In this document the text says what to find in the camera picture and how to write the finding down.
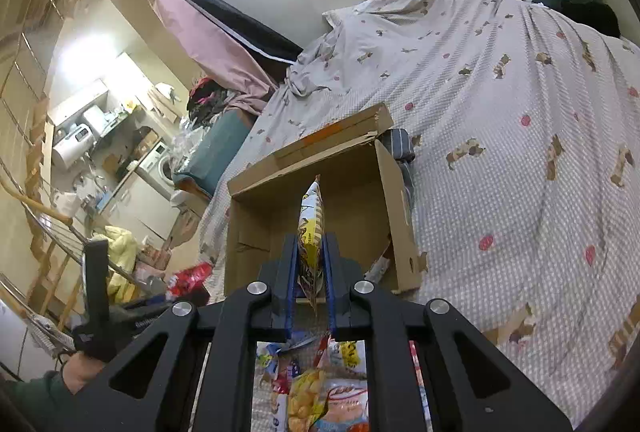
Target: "yellow snack package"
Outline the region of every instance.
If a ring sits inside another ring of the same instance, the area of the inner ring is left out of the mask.
[[[324,371],[313,368],[294,379],[289,390],[287,420],[289,432],[308,432],[324,412],[325,400],[320,398]]]
[[[298,250],[300,252],[300,275],[298,282],[316,311],[316,297],[322,288],[322,264],[320,247],[324,230],[324,214],[320,195],[320,176],[302,196],[298,221]]]

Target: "bed sheet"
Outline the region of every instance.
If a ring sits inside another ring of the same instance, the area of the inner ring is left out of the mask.
[[[414,139],[430,265],[408,298],[448,299],[576,426],[640,320],[639,49],[518,0],[365,0],[325,16],[332,31],[289,69],[220,184],[384,101]],[[229,204],[218,188],[200,227],[213,300]],[[267,398],[255,394],[254,430],[268,430]]]

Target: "pink fabric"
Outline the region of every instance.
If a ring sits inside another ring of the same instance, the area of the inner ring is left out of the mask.
[[[207,76],[238,92],[227,106],[260,115],[276,85],[249,52],[186,0],[148,1]]]

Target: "open box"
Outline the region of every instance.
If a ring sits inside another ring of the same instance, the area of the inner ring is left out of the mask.
[[[420,286],[408,199],[398,164],[376,138],[393,125],[383,103],[326,126],[267,156],[228,182],[225,295],[254,281],[296,233],[302,196],[320,175],[324,230],[340,254],[366,272],[388,245],[394,256],[380,285],[394,292]]]

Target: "metal bolt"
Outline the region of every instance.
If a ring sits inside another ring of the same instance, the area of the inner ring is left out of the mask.
[[[251,282],[251,284],[246,287],[246,290],[252,295],[261,295],[267,291],[267,284],[264,282]]]
[[[189,313],[191,313],[191,308],[192,306],[190,303],[182,301],[174,304],[174,307],[171,308],[171,311],[177,317],[185,317]]]
[[[371,293],[373,291],[373,284],[368,280],[359,280],[356,282],[356,285],[354,285],[353,288],[358,293],[366,295],[367,293]]]
[[[449,304],[444,300],[434,300],[429,304],[429,307],[431,311],[437,315],[443,315],[444,313],[449,312]]]

